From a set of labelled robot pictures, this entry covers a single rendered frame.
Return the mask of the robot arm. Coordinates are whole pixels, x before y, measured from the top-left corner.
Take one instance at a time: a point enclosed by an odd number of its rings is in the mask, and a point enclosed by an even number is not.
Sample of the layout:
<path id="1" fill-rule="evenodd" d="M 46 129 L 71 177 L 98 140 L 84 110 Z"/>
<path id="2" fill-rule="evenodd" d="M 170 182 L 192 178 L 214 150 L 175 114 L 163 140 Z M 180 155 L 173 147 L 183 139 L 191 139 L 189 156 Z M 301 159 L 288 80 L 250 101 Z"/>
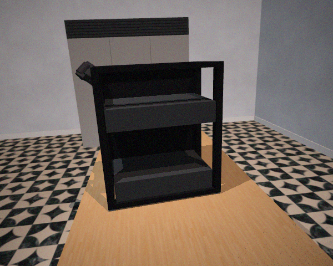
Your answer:
<path id="1" fill-rule="evenodd" d="M 90 68 L 94 67 L 94 65 L 88 61 L 83 62 L 83 64 L 76 70 L 76 75 L 86 82 L 88 82 L 90 85 L 92 85 L 92 79 L 90 74 Z"/>

